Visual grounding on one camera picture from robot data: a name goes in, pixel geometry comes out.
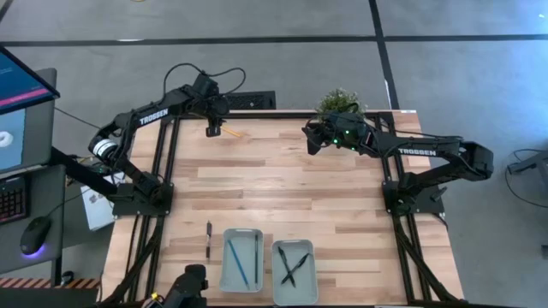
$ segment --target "gray carpet floor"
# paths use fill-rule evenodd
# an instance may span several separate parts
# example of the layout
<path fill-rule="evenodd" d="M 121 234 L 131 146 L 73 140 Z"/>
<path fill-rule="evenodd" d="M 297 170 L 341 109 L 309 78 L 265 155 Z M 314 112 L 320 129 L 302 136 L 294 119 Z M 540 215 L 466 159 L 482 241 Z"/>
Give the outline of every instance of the gray carpet floor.
<path fill-rule="evenodd" d="M 540 0 L 378 0 L 378 9 L 387 36 L 548 33 L 548 3 Z M 0 22 L 0 41 L 374 33 L 366 0 L 15 0 Z M 504 166 L 516 161 L 513 150 L 548 149 L 548 41 L 389 42 L 387 49 L 400 107 L 418 110 L 424 132 L 460 134 L 495 152 L 490 180 L 456 181 L 444 195 L 466 298 L 545 307 L 548 260 L 541 245 L 548 244 L 548 210 L 512 196 Z M 390 107 L 375 42 L 9 50 L 33 69 L 56 68 L 62 94 L 57 106 L 97 125 L 158 99 L 165 72 L 178 62 L 210 72 L 243 67 L 247 82 L 241 90 L 274 90 L 279 109 L 312 108 L 338 87 L 358 92 L 370 109 Z M 176 71 L 168 88 L 193 77 L 193 71 Z M 235 86 L 239 78 L 220 78 L 221 89 Z M 93 134 L 92 128 L 56 113 L 54 145 L 60 150 L 87 154 Z M 511 180 L 521 196 L 548 204 L 535 170 Z M 88 234 L 84 243 L 66 248 L 63 268 L 98 276 L 109 231 Z M 43 264 L 3 276 L 48 275 Z"/>

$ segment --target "potted plant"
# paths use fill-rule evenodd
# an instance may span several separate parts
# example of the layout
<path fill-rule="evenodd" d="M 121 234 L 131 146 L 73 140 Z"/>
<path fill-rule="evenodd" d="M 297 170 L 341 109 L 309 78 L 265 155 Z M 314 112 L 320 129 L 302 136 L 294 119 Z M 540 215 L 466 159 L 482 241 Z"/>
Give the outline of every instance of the potted plant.
<path fill-rule="evenodd" d="M 342 88 L 330 91 L 319 102 L 319 106 L 316 109 L 319 114 L 319 118 L 323 118 L 322 115 L 331 112 L 351 112 L 360 116 L 364 116 L 366 113 L 367 105 L 361 106 L 358 99 L 358 93 L 350 93 Z"/>

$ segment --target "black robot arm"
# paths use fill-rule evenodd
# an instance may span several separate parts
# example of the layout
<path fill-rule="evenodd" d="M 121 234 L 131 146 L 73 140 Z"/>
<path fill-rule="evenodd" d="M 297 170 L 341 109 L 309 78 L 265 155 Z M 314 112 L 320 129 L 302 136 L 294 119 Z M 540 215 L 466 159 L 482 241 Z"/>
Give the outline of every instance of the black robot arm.
<path fill-rule="evenodd" d="M 169 183 L 160 182 L 155 175 L 140 171 L 129 161 L 128 151 L 136 130 L 160 119 L 192 114 L 206 118 L 208 127 L 205 135 L 214 137 L 221 133 L 222 116 L 228 113 L 228 101 L 219 94 L 217 82 L 202 72 L 192 86 L 176 88 L 157 102 L 117 115 L 114 121 L 98 131 L 88 146 L 102 163 L 132 179 L 131 184 L 120 185 L 116 195 L 106 197 L 115 201 L 115 205 L 116 201 L 126 200 L 128 207 L 130 203 L 136 203 L 145 208 L 152 206 L 152 209 L 158 209 L 148 213 L 140 210 L 141 214 L 161 213 L 164 209 L 161 205 L 169 202 L 172 188 Z M 111 139 L 113 136 L 120 138 L 119 144 Z"/>
<path fill-rule="evenodd" d="M 362 116 L 354 113 L 331 112 L 322 115 L 317 122 L 309 121 L 302 131 L 307 136 L 308 154 L 311 155 L 323 147 L 335 145 L 376 158 L 387 158 L 399 153 L 441 157 L 448 161 L 445 165 L 419 174 L 407 172 L 396 187 L 391 188 L 396 191 L 392 194 L 396 204 L 389 206 L 389 209 L 397 207 L 402 215 L 409 211 L 417 196 L 428 187 L 457 179 L 482 181 L 489 179 L 493 172 L 493 153 L 474 142 L 451 136 L 396 137 L 368 125 Z"/>
<path fill-rule="evenodd" d="M 206 267 L 202 264 L 190 264 L 173 282 L 165 298 L 155 295 L 150 299 L 120 303 L 119 299 L 123 299 L 125 290 L 119 291 L 117 288 L 107 299 L 87 308 L 206 308 L 207 299 L 202 297 L 201 292 L 208 287 Z"/>

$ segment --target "wooden table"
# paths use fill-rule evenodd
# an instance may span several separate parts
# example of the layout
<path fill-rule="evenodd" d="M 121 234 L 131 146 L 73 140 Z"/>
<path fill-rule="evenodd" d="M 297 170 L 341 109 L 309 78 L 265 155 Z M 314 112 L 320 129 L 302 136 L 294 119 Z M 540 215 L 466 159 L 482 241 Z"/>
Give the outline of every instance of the wooden table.
<path fill-rule="evenodd" d="M 394 111 L 394 117 L 396 129 L 420 131 L 416 113 Z M 199 263 L 207 268 L 210 287 L 203 295 L 208 305 L 271 305 L 272 242 L 309 239 L 315 248 L 319 305 L 406 303 L 392 222 L 384 210 L 380 188 L 384 178 L 381 161 L 335 147 L 309 156 L 301 131 L 304 123 L 230 120 L 226 126 L 242 137 L 223 133 L 208 139 L 205 121 L 182 121 L 172 179 L 176 193 L 158 265 L 156 290 L 160 294 L 167 294 L 186 265 Z M 153 123 L 135 137 L 132 162 L 143 170 L 152 167 L 158 130 L 159 123 Z M 407 171 L 430 168 L 426 157 L 403 157 L 403 162 Z M 447 289 L 461 298 L 444 225 L 428 214 L 416 215 L 416 220 L 426 263 Z M 209 264 L 207 221 L 213 225 Z M 133 217 L 116 221 L 104 267 L 104 297 L 124 276 L 133 222 Z M 265 234 L 261 292 L 219 290 L 226 228 L 258 228 Z M 415 296 L 420 298 L 416 269 L 409 262 Z M 143 269 L 138 299 L 144 294 L 148 264 Z"/>

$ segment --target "computer monitor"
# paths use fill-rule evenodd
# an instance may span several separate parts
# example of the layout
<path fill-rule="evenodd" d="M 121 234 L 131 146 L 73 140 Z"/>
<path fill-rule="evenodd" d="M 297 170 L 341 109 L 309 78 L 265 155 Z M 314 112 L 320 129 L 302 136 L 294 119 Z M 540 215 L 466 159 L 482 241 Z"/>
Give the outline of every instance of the computer monitor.
<path fill-rule="evenodd" d="M 0 46 L 0 115 L 56 98 L 56 89 Z"/>

